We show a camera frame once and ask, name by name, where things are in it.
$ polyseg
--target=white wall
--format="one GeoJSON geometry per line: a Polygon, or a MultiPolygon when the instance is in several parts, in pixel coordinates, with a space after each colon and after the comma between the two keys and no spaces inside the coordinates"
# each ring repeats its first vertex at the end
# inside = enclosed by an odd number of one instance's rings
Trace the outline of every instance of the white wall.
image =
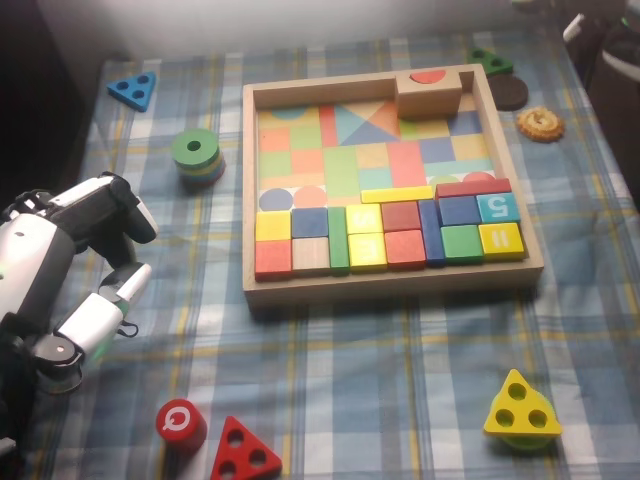
{"type": "Polygon", "coordinates": [[[39,0],[82,93],[107,58],[315,46],[513,25],[510,0],[39,0]]]}

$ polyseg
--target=hole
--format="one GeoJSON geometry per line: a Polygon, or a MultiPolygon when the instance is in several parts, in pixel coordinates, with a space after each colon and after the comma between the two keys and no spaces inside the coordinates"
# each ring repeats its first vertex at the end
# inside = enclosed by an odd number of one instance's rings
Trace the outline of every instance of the hole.
{"type": "Polygon", "coordinates": [[[196,150],[200,149],[200,142],[197,140],[191,140],[189,143],[187,143],[187,150],[189,150],[190,152],[195,152],[196,150]]]}
{"type": "Polygon", "coordinates": [[[509,410],[498,410],[496,412],[496,422],[502,427],[510,427],[513,425],[513,413],[509,410]]]}
{"type": "Polygon", "coordinates": [[[240,430],[231,430],[227,435],[227,443],[231,445],[233,448],[238,448],[242,445],[244,441],[244,436],[240,430]]]}
{"type": "Polygon", "coordinates": [[[540,410],[533,410],[529,414],[529,423],[536,428],[544,428],[547,424],[547,416],[540,410]]]}
{"type": "Polygon", "coordinates": [[[218,469],[218,473],[223,480],[231,480],[236,474],[236,466],[233,462],[223,462],[218,469]]]}
{"type": "Polygon", "coordinates": [[[249,463],[253,468],[259,468],[267,463],[267,454],[263,450],[254,450],[249,455],[249,463]]]}
{"type": "Polygon", "coordinates": [[[519,383],[513,383],[509,386],[509,396],[514,400],[524,400],[527,396],[527,389],[519,383]]]}

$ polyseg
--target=block with number 5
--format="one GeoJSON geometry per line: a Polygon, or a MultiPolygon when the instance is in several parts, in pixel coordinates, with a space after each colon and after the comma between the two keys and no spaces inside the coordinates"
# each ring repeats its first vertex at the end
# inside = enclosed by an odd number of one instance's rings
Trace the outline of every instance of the block with number 5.
{"type": "Polygon", "coordinates": [[[478,230],[486,260],[522,260],[526,256],[517,223],[485,224],[478,230]]]}
{"type": "Polygon", "coordinates": [[[478,195],[482,223],[520,222],[520,213],[513,193],[478,195]]]}

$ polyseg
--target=green round disc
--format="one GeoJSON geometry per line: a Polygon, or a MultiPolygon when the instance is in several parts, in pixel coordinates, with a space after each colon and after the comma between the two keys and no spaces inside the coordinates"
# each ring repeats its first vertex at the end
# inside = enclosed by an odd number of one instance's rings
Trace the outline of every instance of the green round disc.
{"type": "Polygon", "coordinates": [[[182,168],[204,168],[218,156],[218,137],[204,128],[185,130],[173,141],[171,155],[182,168]]]}
{"type": "MultiPolygon", "coordinates": [[[[553,406],[551,405],[551,403],[549,402],[547,397],[542,395],[540,392],[536,392],[536,393],[544,401],[544,403],[547,404],[547,406],[549,407],[550,411],[555,416],[556,412],[553,409],[553,406]]],[[[491,402],[490,411],[493,411],[493,404],[496,402],[497,399],[498,399],[498,395],[496,395],[493,398],[493,401],[491,402]]],[[[533,451],[533,450],[539,450],[541,448],[546,447],[547,445],[549,445],[549,443],[551,443],[553,441],[553,437],[524,437],[524,436],[523,437],[511,437],[511,436],[501,436],[500,439],[504,443],[509,445],[511,448],[515,448],[516,450],[520,450],[522,452],[530,452],[530,451],[533,451]]]]}

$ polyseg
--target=table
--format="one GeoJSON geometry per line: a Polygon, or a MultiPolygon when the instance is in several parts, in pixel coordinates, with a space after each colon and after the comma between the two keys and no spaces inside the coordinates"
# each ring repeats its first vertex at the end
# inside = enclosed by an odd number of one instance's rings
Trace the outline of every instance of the table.
{"type": "MultiPolygon", "coordinates": [[[[68,398],[41,397],[26,478],[208,478],[227,415],[281,455],[291,479],[629,479],[640,470],[638,216],[558,33],[395,39],[145,63],[109,62],[101,85],[152,69],[146,114],[101,88],[83,176],[110,168],[160,226],[140,246],[153,280],[99,368],[68,398]],[[567,123],[535,144],[501,120],[546,268],[535,290],[299,306],[252,315],[241,285],[241,90],[246,83],[464,63],[472,45],[512,59],[567,123]],[[169,147],[220,134],[228,167],[186,192],[169,147]],[[514,455],[482,425],[507,372],[553,403],[564,434],[514,455]],[[188,397],[209,424],[191,461],[165,452],[157,409],[188,397]]],[[[76,259],[56,314],[108,269],[76,259]]]]}

